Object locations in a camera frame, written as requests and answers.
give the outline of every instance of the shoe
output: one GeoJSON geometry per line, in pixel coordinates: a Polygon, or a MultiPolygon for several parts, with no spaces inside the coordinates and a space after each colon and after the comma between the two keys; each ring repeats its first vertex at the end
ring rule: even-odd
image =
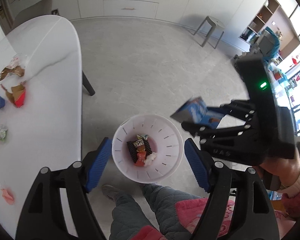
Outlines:
{"type": "Polygon", "coordinates": [[[111,185],[103,185],[101,187],[101,191],[103,195],[105,195],[108,199],[112,200],[113,202],[116,201],[117,195],[121,192],[124,193],[123,190],[115,188],[111,185]]]}

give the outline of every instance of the blue gripper pad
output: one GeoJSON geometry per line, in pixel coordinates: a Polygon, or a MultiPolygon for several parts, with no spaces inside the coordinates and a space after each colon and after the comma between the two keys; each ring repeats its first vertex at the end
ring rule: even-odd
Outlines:
{"type": "Polygon", "coordinates": [[[203,165],[197,152],[199,152],[199,149],[195,145],[194,141],[191,138],[188,138],[185,141],[185,155],[194,173],[194,176],[199,184],[199,187],[202,187],[206,192],[209,192],[210,191],[209,173],[205,165],[203,165]]]}
{"type": "Polygon", "coordinates": [[[95,188],[112,152],[112,140],[105,137],[96,151],[89,152],[83,159],[87,182],[85,188],[90,192],[95,188]]]}

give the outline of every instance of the white table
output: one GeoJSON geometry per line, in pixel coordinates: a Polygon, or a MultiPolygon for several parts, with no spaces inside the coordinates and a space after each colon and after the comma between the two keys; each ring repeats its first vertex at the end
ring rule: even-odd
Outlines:
{"type": "MultiPolygon", "coordinates": [[[[14,29],[0,42],[0,72],[17,53],[28,56],[25,76],[13,75],[2,83],[10,90],[28,80],[25,104],[16,108],[0,87],[6,99],[0,124],[9,129],[0,144],[0,189],[10,188],[15,197],[15,204],[8,205],[0,190],[0,223],[13,238],[40,168],[64,169],[81,159],[82,113],[81,49],[68,20],[46,15],[14,29]]],[[[68,225],[71,214],[64,212],[68,225]]]]}

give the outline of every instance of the person's hand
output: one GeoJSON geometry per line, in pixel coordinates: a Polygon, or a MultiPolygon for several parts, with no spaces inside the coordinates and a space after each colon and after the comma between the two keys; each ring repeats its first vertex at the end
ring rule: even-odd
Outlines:
{"type": "MultiPolygon", "coordinates": [[[[277,157],[267,157],[260,165],[261,168],[269,173],[279,176],[281,184],[292,186],[300,175],[300,156],[296,148],[294,159],[282,159],[277,157]]],[[[262,170],[259,166],[253,167],[262,178],[262,170]]]]}

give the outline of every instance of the white trash bin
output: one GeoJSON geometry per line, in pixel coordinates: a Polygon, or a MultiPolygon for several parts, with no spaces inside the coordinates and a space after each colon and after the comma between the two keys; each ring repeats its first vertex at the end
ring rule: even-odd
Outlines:
{"type": "Polygon", "coordinates": [[[184,152],[183,140],[175,125],[157,114],[139,114],[119,126],[112,141],[114,163],[127,178],[139,183],[154,183],[166,179],[180,165],[184,152]],[[135,166],[127,141],[137,140],[137,134],[149,135],[152,152],[158,155],[150,166],[135,166]]]}

